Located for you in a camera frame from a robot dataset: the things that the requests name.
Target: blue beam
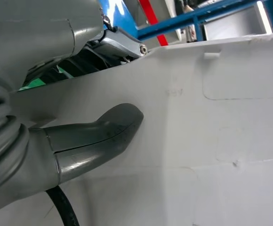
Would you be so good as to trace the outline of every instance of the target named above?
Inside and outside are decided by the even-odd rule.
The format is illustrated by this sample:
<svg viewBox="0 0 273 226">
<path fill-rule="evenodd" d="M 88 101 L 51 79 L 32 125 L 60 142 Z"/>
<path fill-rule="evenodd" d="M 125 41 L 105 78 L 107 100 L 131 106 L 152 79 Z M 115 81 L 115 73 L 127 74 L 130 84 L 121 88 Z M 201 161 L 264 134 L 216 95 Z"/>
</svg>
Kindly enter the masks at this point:
<svg viewBox="0 0 273 226">
<path fill-rule="evenodd" d="M 196 18 L 195 20 L 198 24 L 195 25 L 195 28 L 198 28 L 198 33 L 200 31 L 200 29 L 198 30 L 198 23 L 221 14 L 229 13 L 236 9 L 247 8 L 256 2 L 257 0 L 222 0 L 203 8 L 198 8 L 193 12 L 185 13 L 169 20 L 165 20 L 159 22 L 158 24 L 140 29 L 137 32 L 137 38 L 140 40 L 146 40 L 191 24 L 195 25 L 194 21 L 195 18 Z"/>
</svg>

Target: white plastic surface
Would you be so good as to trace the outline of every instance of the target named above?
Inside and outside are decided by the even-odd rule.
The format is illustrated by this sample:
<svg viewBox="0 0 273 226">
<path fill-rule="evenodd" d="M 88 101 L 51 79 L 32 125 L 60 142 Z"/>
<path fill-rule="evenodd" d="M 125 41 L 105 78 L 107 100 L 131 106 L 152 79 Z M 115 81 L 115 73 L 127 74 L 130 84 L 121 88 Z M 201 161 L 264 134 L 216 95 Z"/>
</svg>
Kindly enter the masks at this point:
<svg viewBox="0 0 273 226">
<path fill-rule="evenodd" d="M 159 48 L 12 99 L 23 121 L 53 124 L 123 102 L 145 115 L 131 144 L 63 186 L 81 225 L 273 226 L 273 35 Z M 42 194 L 19 201 L 0 226 L 61 225 L 51 207 Z"/>
</svg>

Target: bolt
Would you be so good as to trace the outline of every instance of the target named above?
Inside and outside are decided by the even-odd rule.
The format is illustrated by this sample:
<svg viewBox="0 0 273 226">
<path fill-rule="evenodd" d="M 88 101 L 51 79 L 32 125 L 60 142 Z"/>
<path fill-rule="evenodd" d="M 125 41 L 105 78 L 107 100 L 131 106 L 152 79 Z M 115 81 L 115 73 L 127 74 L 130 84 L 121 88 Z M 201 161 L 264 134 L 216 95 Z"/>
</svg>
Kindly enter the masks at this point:
<svg viewBox="0 0 273 226">
<path fill-rule="evenodd" d="M 147 54 L 147 47 L 144 44 L 142 44 L 140 46 L 140 52 L 143 55 L 146 55 Z"/>
</svg>

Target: gray housing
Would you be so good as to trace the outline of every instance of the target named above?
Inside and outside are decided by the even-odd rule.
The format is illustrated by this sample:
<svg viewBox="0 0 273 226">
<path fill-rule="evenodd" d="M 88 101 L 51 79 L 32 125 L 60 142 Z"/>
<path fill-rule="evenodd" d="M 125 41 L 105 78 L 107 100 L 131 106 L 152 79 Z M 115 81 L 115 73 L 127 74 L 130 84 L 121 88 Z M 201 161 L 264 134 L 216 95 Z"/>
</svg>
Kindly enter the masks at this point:
<svg viewBox="0 0 273 226">
<path fill-rule="evenodd" d="M 48 190 L 123 152 L 143 115 L 130 104 L 97 121 L 27 129 L 8 93 L 29 73 L 78 53 L 103 34 L 97 0 L 0 0 L 0 208 Z"/>
</svg>

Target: black cable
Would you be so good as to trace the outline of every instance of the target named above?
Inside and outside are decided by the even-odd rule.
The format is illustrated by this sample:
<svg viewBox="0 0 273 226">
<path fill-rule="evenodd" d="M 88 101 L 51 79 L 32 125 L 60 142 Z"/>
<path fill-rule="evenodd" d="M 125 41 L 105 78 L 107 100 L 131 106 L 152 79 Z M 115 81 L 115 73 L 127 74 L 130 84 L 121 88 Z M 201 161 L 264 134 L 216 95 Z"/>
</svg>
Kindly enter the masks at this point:
<svg viewBox="0 0 273 226">
<path fill-rule="evenodd" d="M 56 206 L 64 226 L 79 226 L 72 205 L 60 186 L 54 187 L 46 192 Z"/>
</svg>

